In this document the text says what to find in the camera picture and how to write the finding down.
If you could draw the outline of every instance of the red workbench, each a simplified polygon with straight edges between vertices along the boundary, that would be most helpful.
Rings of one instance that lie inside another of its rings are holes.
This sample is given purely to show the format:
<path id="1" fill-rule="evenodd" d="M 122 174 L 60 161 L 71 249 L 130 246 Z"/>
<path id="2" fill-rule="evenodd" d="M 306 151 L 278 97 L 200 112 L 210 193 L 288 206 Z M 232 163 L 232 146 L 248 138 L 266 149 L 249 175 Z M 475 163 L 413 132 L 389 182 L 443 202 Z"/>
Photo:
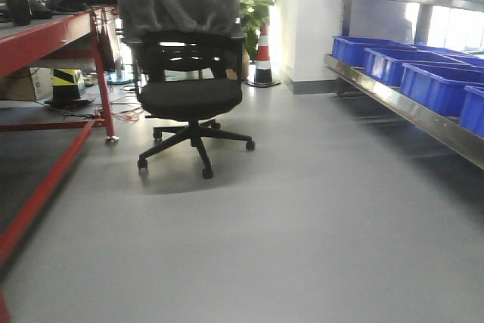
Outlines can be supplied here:
<path id="1" fill-rule="evenodd" d="M 49 20 L 33 20 L 28 26 L 0 24 L 0 77 L 22 67 L 51 64 L 76 64 L 94 61 L 101 94 L 102 119 L 0 126 L 0 132 L 45 129 L 80 129 L 72 144 L 53 166 L 44 180 L 22 206 L 20 212 L 4 231 L 0 231 L 0 269 L 7 262 L 27 229 L 42 210 L 55 187 L 62 180 L 82 146 L 88 140 L 93 127 L 104 127 L 107 140 L 115 141 L 113 118 L 98 34 L 108 34 L 108 27 L 115 18 L 115 9 L 100 7 L 74 15 L 54 16 Z M 10 321 L 7 304 L 0 292 L 0 323 Z"/>

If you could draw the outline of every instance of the chair base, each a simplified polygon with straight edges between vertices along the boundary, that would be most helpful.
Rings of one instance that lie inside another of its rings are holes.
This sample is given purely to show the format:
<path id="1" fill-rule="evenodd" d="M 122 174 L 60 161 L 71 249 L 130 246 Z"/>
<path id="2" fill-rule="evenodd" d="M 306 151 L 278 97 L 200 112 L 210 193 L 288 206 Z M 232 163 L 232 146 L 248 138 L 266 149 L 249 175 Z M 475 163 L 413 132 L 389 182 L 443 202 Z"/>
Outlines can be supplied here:
<path id="1" fill-rule="evenodd" d="M 154 138 L 161 138 L 163 132 L 173 132 L 175 134 L 170 138 L 161 141 L 159 144 L 154 145 L 144 153 L 139 154 L 138 168 L 147 168 L 148 163 L 146 158 L 158 154 L 159 152 L 177 145 L 182 141 L 190 140 L 191 146 L 198 150 L 198 154 L 200 155 L 203 165 L 205 166 L 202 171 L 202 176 L 205 179 L 210 179 L 213 177 L 212 164 L 210 163 L 205 146 L 203 145 L 202 137 L 245 141 L 246 149 L 249 151 L 254 150 L 256 146 L 256 143 L 252 140 L 252 137 L 248 135 L 227 132 L 225 130 L 220 130 L 219 128 L 220 124 L 215 120 L 208 120 L 204 123 L 199 123 L 198 120 L 193 120 L 188 122 L 187 126 L 155 127 L 153 130 Z"/>

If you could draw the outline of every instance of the red metal frame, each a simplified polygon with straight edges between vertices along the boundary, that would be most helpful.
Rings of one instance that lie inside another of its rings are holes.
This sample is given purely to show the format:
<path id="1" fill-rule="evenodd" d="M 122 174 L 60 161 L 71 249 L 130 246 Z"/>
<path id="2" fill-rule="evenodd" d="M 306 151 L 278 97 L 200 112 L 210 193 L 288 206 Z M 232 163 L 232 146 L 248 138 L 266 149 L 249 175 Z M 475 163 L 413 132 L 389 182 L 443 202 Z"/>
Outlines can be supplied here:
<path id="1" fill-rule="evenodd" d="M 10 315 L 8 314 L 7 304 L 3 299 L 2 292 L 0 291 L 0 323 L 10 323 Z"/>
<path id="2" fill-rule="evenodd" d="M 100 8 L 94 12 L 85 12 L 65 16 L 39 26 L 22 28 L 18 33 L 0 39 L 0 76 L 6 76 L 21 67 L 41 59 L 72 59 L 92 58 L 98 75 L 98 86 L 101 94 L 102 119 L 69 121 L 60 123 L 37 123 L 23 125 L 0 126 L 0 132 L 14 132 L 21 130 L 72 129 L 81 128 L 73 143 L 60 157 L 43 182 L 33 192 L 24 204 L 13 222 L 0 235 L 0 268 L 6 263 L 15 247 L 25 235 L 43 206 L 58 186 L 70 165 L 88 140 L 93 127 L 103 126 L 108 138 L 115 139 L 113 117 L 109 102 L 106 80 L 104 78 L 104 64 L 98 43 L 98 27 L 106 26 L 105 14 L 108 11 Z M 86 51 L 65 51 L 65 45 L 90 34 L 91 47 Z M 0 323 L 10 322 L 10 316 L 5 300 L 0 291 Z"/>

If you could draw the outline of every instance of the wall baseboard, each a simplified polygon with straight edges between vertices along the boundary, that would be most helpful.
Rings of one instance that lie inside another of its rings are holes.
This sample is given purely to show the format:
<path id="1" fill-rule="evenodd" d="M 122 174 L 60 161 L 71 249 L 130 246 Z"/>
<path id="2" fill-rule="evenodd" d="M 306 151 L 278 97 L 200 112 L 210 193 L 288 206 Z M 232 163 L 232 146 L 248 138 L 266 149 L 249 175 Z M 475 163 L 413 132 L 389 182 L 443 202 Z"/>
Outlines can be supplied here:
<path id="1" fill-rule="evenodd" d="M 316 80 L 316 81 L 293 81 L 292 79 L 285 79 L 284 84 L 295 95 L 310 95 L 310 94 L 330 94 L 334 93 L 335 80 Z"/>

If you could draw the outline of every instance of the cardboard box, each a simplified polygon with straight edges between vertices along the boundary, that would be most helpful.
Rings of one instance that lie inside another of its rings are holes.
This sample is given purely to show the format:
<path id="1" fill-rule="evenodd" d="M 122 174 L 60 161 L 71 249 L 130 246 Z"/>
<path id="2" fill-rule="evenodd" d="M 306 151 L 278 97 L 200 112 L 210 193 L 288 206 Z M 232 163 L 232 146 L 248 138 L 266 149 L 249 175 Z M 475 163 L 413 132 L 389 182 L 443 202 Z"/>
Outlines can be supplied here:
<path id="1" fill-rule="evenodd" d="M 36 101 L 51 93 L 50 69 L 24 67 L 0 78 L 0 100 Z"/>

